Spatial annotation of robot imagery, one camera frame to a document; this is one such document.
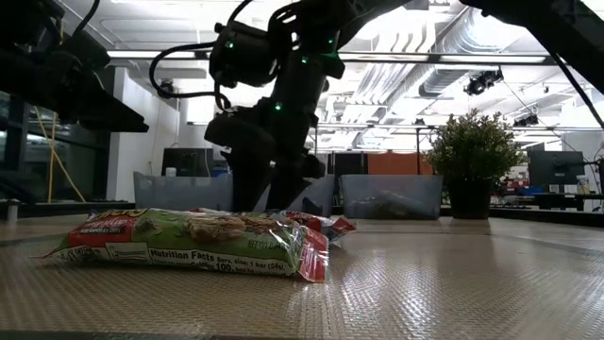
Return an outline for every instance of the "computer monitor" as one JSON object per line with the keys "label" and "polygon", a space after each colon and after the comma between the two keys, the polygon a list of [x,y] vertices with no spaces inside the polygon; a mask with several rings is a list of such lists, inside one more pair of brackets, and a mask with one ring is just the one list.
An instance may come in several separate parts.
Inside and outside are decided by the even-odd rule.
{"label": "computer monitor", "polygon": [[577,176],[580,175],[585,175],[582,152],[528,152],[528,179],[531,186],[577,184]]}
{"label": "computer monitor", "polygon": [[178,177],[211,177],[214,151],[210,148],[166,148],[161,175],[166,176],[166,168],[170,167],[176,169]]}

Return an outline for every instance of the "desk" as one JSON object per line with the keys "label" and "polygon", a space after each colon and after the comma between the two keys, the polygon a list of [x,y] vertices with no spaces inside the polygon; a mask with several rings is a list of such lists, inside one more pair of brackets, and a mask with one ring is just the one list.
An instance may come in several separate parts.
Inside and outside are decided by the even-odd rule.
{"label": "desk", "polygon": [[577,194],[535,194],[535,201],[539,209],[566,209],[575,208],[578,212],[583,211],[586,200],[604,200],[604,195],[577,195]]}
{"label": "desk", "polygon": [[359,220],[330,249],[326,284],[31,258],[60,242],[36,226],[63,233],[54,226],[85,218],[34,221],[23,235],[34,240],[0,242],[0,338],[549,340],[604,330],[597,229]]}

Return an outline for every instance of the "green snack package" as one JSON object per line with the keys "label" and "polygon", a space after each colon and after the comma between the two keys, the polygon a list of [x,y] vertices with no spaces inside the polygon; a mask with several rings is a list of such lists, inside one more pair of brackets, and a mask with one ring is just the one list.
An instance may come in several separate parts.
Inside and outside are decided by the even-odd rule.
{"label": "green snack package", "polygon": [[325,282],[328,240],[290,219],[172,212],[110,211],[89,217],[44,258],[195,267]]}

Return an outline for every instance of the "yellow cable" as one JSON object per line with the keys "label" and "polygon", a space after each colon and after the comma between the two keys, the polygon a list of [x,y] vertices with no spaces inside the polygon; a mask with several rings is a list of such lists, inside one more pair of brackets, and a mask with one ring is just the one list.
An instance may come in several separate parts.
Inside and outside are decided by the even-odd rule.
{"label": "yellow cable", "polygon": [[[46,130],[44,129],[44,124],[42,124],[42,119],[40,117],[40,111],[38,110],[37,107],[34,107],[34,111],[36,112],[36,115],[38,116],[38,123],[40,124],[40,128],[42,129],[42,134],[44,135],[46,142],[49,143],[48,135],[46,134]],[[72,178],[67,173],[67,169],[65,169],[63,162],[60,160],[59,155],[57,154],[57,151],[55,150],[54,143],[50,144],[50,150],[52,151],[53,155],[57,158],[57,162],[59,163],[60,169],[63,170],[63,174],[65,174],[65,177],[69,181],[69,184],[71,184],[72,188],[74,188],[75,192],[77,193],[79,198],[82,200],[82,203],[86,203],[86,199],[84,199],[84,196],[79,192],[79,190],[77,190],[76,185],[72,181]]]}
{"label": "yellow cable", "polygon": [[50,176],[48,179],[48,203],[53,202],[53,177],[55,174],[55,123],[57,122],[57,114],[53,112],[53,130],[50,137]]}

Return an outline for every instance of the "ceiling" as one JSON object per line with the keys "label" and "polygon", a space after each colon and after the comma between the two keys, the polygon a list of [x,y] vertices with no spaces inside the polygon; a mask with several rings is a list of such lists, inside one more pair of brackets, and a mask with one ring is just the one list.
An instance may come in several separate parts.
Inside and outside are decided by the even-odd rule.
{"label": "ceiling", "polygon": [[[266,28],[267,19],[290,0],[255,0],[238,20]],[[343,48],[345,51],[381,52],[446,52],[457,53],[544,53],[544,48],[524,29],[503,25],[495,19],[473,16],[472,10],[458,0],[432,0],[429,11],[405,10],[386,14],[365,27]],[[604,1],[584,0],[604,17]],[[66,30],[71,32],[79,23],[92,0],[62,0],[67,8]],[[88,31],[107,49],[161,50],[183,43],[211,42],[216,39],[213,27],[225,22],[240,1],[235,0],[101,0]],[[470,39],[466,45],[456,37]],[[130,61],[122,64],[132,77],[144,83],[148,62]],[[208,64],[204,61],[165,61],[160,65],[165,75],[176,79],[183,92],[206,91],[212,87]],[[426,65],[376,65],[351,63],[344,77],[330,79],[329,92],[322,97],[317,114],[324,122],[372,123],[408,125],[417,118],[426,124],[442,124],[449,114],[460,115],[469,108],[485,114],[502,112],[509,122],[537,109],[542,122],[548,126],[561,123],[563,105],[574,105],[576,94],[556,67],[504,66],[505,84],[498,83],[479,96],[468,96],[463,87],[468,77],[480,69],[435,70]],[[436,81],[438,96],[426,98],[418,93],[422,83]],[[585,88],[590,85],[579,76]],[[234,104],[251,106],[263,95],[269,95],[271,85],[264,89],[240,86],[226,90]],[[322,129],[318,146],[323,148],[414,149],[414,136],[397,135],[396,129],[366,129],[341,131]],[[524,135],[533,141],[534,135]],[[426,138],[422,148],[429,148]]]}

